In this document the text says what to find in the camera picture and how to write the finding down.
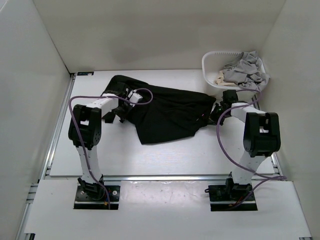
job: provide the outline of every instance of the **black garment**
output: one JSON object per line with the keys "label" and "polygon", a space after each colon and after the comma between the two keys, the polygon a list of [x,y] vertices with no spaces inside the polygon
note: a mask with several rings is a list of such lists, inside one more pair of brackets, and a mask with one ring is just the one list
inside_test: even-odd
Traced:
{"label": "black garment", "polygon": [[[142,144],[156,144],[195,135],[205,127],[216,99],[207,94],[153,86],[131,77],[114,76],[105,90],[111,90],[117,82],[131,89],[147,88],[153,93],[153,101],[147,105],[136,105],[126,119],[136,127]],[[147,91],[138,92],[143,100],[150,100]]]}

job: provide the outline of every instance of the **gray wall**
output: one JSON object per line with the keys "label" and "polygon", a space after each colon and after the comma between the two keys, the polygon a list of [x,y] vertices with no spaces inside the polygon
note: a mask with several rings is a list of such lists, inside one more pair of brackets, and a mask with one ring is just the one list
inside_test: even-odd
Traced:
{"label": "gray wall", "polygon": [[71,72],[200,69],[209,51],[259,50],[285,0],[34,0]]}
{"label": "gray wall", "polygon": [[0,8],[0,239],[12,240],[70,78],[32,0]]}
{"label": "gray wall", "polygon": [[261,105],[280,117],[282,168],[320,239],[320,1],[287,0],[263,49],[271,74]]}

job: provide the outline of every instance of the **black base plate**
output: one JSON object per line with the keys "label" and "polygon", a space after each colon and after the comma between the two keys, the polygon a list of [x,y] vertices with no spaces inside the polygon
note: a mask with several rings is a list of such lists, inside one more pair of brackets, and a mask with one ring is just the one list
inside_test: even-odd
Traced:
{"label": "black base plate", "polygon": [[[120,186],[119,185],[105,185],[110,197],[110,210],[118,210],[119,198],[120,198]],[[97,209],[97,210],[109,210],[108,205],[105,205],[105,197],[101,199],[93,199],[88,196],[80,185],[76,189],[73,209]]]}
{"label": "black base plate", "polygon": [[257,204],[254,193],[247,198],[247,200],[237,207],[230,205],[230,202],[236,203],[239,197],[231,198],[226,193],[226,185],[210,185],[208,186],[208,192],[210,197],[210,209],[211,212],[217,211],[257,211]]}

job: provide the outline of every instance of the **white plastic basket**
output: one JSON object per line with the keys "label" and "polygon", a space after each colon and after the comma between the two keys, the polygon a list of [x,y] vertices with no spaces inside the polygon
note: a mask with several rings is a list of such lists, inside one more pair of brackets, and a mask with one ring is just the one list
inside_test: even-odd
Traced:
{"label": "white plastic basket", "polygon": [[[223,69],[225,64],[233,62],[239,54],[241,54],[240,51],[210,51],[202,57],[202,73],[207,83],[206,94],[220,100],[222,99],[223,91],[241,89],[238,86],[220,86],[215,84],[215,79],[219,71]],[[263,63],[259,71],[266,73]],[[240,101],[249,101],[255,94],[256,93],[252,91],[241,91],[237,93]]]}

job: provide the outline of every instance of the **gray cloth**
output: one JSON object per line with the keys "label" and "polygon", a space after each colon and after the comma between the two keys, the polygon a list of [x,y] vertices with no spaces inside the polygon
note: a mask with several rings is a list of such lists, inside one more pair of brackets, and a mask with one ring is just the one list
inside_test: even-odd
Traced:
{"label": "gray cloth", "polygon": [[270,76],[259,71],[262,61],[257,51],[243,52],[242,58],[237,61],[224,66],[224,81],[237,84],[241,88],[262,91]]}

